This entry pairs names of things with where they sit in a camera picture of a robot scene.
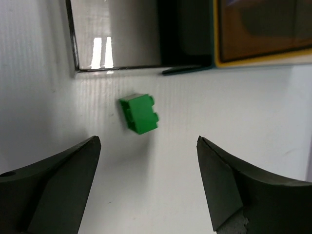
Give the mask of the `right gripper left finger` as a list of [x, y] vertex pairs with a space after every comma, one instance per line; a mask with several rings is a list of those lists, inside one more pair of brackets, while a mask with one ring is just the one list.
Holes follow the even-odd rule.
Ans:
[[98, 136], [0, 175], [2, 234], [76, 234], [100, 156]]

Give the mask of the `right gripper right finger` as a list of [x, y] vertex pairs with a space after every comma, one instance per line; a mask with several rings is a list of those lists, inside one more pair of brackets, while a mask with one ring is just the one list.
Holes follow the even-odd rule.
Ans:
[[243, 161], [204, 137], [197, 140], [200, 174], [218, 234], [309, 234], [312, 185]]

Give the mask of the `small green lego cube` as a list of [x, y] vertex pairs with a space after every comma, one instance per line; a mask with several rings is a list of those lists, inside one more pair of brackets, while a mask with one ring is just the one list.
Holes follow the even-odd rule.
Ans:
[[133, 94], [118, 101], [128, 129], [142, 135], [158, 127], [159, 117], [154, 112], [155, 100], [151, 95]]

